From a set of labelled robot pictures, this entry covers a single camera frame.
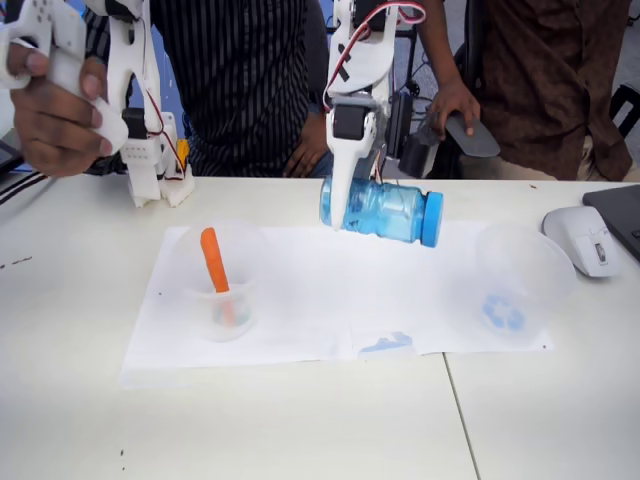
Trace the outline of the striped-shirt person's left hand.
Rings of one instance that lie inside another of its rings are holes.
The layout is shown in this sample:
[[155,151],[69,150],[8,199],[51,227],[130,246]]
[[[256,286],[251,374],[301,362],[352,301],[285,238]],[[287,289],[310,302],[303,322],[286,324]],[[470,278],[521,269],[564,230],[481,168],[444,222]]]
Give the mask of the striped-shirt person's left hand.
[[306,178],[328,152],[326,139],[322,136],[302,137],[289,158],[283,176],[285,178]]

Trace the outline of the striped-shirt person's right hand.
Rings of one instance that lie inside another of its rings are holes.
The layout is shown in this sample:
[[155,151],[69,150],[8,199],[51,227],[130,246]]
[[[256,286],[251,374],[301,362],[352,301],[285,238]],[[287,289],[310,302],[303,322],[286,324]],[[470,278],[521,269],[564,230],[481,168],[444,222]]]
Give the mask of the striped-shirt person's right hand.
[[107,70],[87,59],[78,77],[76,96],[47,79],[48,59],[39,51],[12,44],[7,61],[13,76],[29,75],[30,83],[10,92],[14,127],[26,163],[50,177],[82,174],[94,162],[112,154],[112,144],[95,130],[103,123],[91,104],[107,95]]

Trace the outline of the brown-shirt person's right hand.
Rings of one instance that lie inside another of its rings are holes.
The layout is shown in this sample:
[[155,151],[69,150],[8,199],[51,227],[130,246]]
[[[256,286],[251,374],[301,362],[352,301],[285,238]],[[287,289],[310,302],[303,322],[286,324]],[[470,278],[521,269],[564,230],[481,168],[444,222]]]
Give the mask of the brown-shirt person's right hand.
[[472,136],[473,120],[480,119],[481,107],[459,78],[444,82],[430,106],[430,113],[433,115],[431,126],[441,140],[446,137],[446,122],[453,112],[463,115],[466,134]]

